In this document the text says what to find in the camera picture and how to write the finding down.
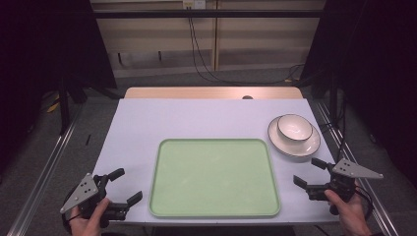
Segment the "white bowl with dark rim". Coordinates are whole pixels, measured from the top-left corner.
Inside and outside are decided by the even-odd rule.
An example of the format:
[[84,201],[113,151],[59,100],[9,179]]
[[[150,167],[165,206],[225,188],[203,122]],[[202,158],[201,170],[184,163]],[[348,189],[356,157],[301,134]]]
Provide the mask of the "white bowl with dark rim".
[[313,135],[311,123],[297,114],[282,115],[277,121],[278,131],[295,142],[307,141]]

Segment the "aluminium floor rail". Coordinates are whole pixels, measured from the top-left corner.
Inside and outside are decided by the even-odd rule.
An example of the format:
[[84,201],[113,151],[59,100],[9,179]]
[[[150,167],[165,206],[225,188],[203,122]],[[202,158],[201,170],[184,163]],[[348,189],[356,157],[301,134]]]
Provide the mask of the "aluminium floor rail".
[[7,233],[7,236],[25,236],[30,223],[33,219],[33,216],[38,209],[40,202],[44,196],[46,187],[48,186],[51,176],[54,173],[56,166],[65,151],[65,148],[68,142],[72,138],[72,134],[75,130],[75,127],[78,123],[80,114],[84,109],[84,105],[78,105],[75,108],[73,119],[70,121],[68,127],[64,130],[64,133],[58,137],[58,140],[54,146],[54,149],[49,154],[49,157],[36,180],[36,183],[27,200],[23,204],[21,210],[19,211],[16,219],[14,220],[10,230]]
[[[354,154],[351,151],[350,146],[343,140],[344,135],[334,125],[330,124],[330,112],[323,101],[317,103],[317,109],[320,112],[321,118],[325,121],[326,133],[330,134],[337,149],[341,151],[341,156],[347,160],[357,162]],[[395,229],[384,205],[382,204],[377,193],[374,191],[371,183],[367,179],[359,179],[359,186],[364,189],[365,193],[368,193],[373,200],[373,212],[372,216],[378,223],[380,229],[386,236],[398,236],[397,230]]]

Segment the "black metal stand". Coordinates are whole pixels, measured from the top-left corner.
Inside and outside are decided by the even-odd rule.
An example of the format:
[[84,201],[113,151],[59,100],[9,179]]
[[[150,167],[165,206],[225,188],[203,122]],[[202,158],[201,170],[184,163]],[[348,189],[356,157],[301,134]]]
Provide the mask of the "black metal stand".
[[337,77],[335,72],[331,73],[331,85],[329,89],[329,115],[332,126],[337,124]]
[[62,78],[59,82],[59,103],[60,103],[60,113],[61,113],[60,134],[63,135],[68,129],[69,124],[70,124],[68,93],[67,93],[66,86],[65,86],[65,78]]

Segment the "green plastic tray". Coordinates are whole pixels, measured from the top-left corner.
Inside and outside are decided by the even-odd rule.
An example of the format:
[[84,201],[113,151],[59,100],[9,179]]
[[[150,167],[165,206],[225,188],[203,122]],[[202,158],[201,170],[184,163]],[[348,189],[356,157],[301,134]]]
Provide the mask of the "green plastic tray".
[[259,139],[160,143],[149,211],[157,217],[270,217],[280,200],[268,147]]

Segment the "person's left hand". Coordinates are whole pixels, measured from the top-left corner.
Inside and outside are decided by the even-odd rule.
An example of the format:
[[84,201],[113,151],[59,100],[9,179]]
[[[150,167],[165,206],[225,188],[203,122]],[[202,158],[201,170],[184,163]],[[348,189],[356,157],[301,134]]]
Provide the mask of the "person's left hand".
[[80,217],[80,210],[77,206],[71,210],[71,220],[69,221],[72,236],[101,236],[100,220],[105,210],[110,204],[108,198],[101,200],[90,219]]

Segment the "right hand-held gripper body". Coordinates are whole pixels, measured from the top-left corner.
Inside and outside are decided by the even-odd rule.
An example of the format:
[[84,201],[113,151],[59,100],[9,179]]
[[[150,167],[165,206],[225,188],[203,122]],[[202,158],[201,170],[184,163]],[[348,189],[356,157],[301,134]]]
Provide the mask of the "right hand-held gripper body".
[[368,193],[362,193],[355,181],[357,178],[383,179],[383,174],[345,158],[341,159],[337,164],[334,164],[332,171],[328,173],[330,175],[328,183],[323,185],[307,185],[306,193],[311,201],[327,201],[328,198],[325,195],[325,190],[334,191],[346,203],[357,194],[367,201],[368,209],[366,215],[372,213],[374,207],[370,195]]

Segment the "white wall socket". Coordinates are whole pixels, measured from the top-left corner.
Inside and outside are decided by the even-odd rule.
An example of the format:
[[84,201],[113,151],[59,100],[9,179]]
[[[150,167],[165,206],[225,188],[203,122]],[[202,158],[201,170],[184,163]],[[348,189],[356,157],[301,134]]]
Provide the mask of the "white wall socket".
[[183,0],[185,10],[205,10],[207,8],[206,0]]

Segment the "black curtain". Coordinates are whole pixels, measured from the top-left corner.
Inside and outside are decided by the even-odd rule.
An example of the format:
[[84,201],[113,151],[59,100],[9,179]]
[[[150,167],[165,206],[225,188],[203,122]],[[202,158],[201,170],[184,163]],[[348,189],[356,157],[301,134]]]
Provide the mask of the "black curtain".
[[326,0],[301,79],[337,84],[417,188],[417,0]]
[[90,0],[0,0],[0,173],[61,87],[116,87]]

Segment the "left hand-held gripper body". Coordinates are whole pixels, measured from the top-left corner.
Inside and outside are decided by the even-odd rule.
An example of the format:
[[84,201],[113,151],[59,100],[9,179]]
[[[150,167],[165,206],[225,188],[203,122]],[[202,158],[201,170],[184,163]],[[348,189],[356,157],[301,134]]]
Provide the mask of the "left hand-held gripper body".
[[[65,228],[70,227],[70,211],[73,207],[79,208],[81,212],[80,217],[90,219],[97,204],[107,195],[106,186],[109,182],[107,175],[92,175],[87,173],[81,182],[70,191],[60,208]],[[100,227],[107,227],[110,220],[125,220],[128,210],[129,207],[127,204],[111,203],[101,217]]]

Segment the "yellow floor tape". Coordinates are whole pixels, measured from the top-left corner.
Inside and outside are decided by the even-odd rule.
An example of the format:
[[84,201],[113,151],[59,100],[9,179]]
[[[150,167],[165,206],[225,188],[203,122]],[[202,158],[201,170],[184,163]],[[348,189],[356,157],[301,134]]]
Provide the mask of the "yellow floor tape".
[[55,99],[53,100],[53,102],[46,109],[46,112],[51,113],[51,112],[55,111],[56,108],[58,107],[59,103],[60,103],[60,95],[57,95],[55,97]]

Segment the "person's right hand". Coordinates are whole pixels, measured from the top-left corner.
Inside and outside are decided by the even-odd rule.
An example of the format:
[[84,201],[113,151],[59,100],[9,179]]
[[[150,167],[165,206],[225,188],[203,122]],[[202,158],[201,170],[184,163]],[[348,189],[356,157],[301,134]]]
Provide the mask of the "person's right hand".
[[339,212],[339,222],[344,236],[372,235],[365,219],[361,198],[357,194],[348,203],[332,190],[325,190],[325,195],[330,204],[336,206]]

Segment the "black horizontal bar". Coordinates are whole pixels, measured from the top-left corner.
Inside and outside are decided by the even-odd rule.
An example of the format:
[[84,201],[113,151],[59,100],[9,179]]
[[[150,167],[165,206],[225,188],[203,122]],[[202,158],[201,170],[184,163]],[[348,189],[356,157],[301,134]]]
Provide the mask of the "black horizontal bar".
[[320,18],[322,10],[148,10],[104,11],[93,14],[98,19],[144,19],[144,18]]

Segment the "white plate with dark rim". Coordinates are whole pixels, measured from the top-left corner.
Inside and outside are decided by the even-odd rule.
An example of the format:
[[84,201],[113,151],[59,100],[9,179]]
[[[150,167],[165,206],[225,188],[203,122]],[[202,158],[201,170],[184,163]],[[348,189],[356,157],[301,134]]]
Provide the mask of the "white plate with dark rim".
[[321,138],[317,129],[312,125],[313,135],[304,142],[295,142],[285,138],[277,129],[277,121],[274,118],[268,125],[268,137],[272,144],[282,153],[294,156],[305,157],[315,153],[321,145]]

